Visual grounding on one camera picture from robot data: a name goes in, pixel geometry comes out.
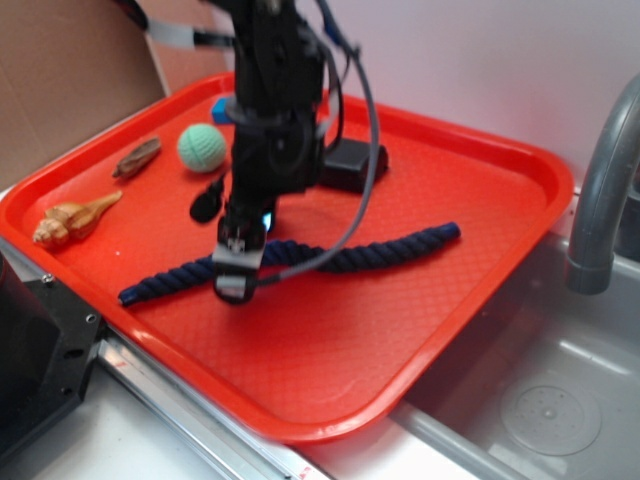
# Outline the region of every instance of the conch shell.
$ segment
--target conch shell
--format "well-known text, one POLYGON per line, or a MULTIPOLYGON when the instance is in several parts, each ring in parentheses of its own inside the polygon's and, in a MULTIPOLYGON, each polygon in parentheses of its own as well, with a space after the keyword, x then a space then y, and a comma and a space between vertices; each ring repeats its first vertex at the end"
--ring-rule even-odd
POLYGON ((122 192, 117 191, 84 205, 66 202, 48 209, 33 234, 34 243, 50 248, 63 245, 70 238, 85 238, 96 228, 105 210, 121 197, 122 192))

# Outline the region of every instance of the faucet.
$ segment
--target faucet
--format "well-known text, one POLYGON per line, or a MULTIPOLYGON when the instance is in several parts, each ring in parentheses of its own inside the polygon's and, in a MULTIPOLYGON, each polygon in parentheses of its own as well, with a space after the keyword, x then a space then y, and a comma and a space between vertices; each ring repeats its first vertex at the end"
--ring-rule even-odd
POLYGON ((614 251, 640 260, 640 74, 622 91, 584 179, 565 261, 565 284, 594 295, 609 287, 614 251))

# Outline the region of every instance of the sink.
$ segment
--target sink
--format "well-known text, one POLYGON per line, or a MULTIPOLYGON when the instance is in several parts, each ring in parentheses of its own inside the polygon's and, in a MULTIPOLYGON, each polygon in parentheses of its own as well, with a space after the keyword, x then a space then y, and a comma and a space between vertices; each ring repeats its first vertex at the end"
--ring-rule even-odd
POLYGON ((501 466, 488 478, 638 477, 640 264, 616 259, 606 292, 575 294, 567 243, 548 234, 405 397, 423 428, 501 466))

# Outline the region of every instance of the blue object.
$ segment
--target blue object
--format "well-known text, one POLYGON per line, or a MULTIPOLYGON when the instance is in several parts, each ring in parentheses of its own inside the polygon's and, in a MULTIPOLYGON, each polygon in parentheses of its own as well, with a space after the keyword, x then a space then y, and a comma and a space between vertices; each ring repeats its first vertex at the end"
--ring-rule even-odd
MULTIPOLYGON (((330 273, 353 273, 401 265, 410 260, 433 253, 449 240, 460 237, 460 228, 455 223, 427 228, 397 240, 372 243, 366 247, 344 248, 319 270, 330 273)), ((273 240, 267 243, 262 266, 297 265, 324 252, 321 247, 309 247, 294 241, 273 240)), ((173 268, 166 273, 141 280, 126 288, 118 300, 128 307, 138 302, 152 300, 188 288, 202 285, 215 276, 215 264, 211 256, 173 268)))
POLYGON ((229 125, 233 123, 231 119, 227 116, 227 113, 224 111, 227 106, 228 98, 219 99, 211 109, 211 118, 213 119, 213 123, 216 125, 229 125))

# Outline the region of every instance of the green ball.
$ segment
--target green ball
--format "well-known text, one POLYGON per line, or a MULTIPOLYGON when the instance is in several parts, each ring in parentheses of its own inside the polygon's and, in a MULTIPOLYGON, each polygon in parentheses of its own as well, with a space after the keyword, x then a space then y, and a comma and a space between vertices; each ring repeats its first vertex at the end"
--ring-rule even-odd
POLYGON ((227 154, 227 143, 213 125, 198 123, 187 128, 178 140, 178 155, 182 163, 198 173, 212 172, 227 154))

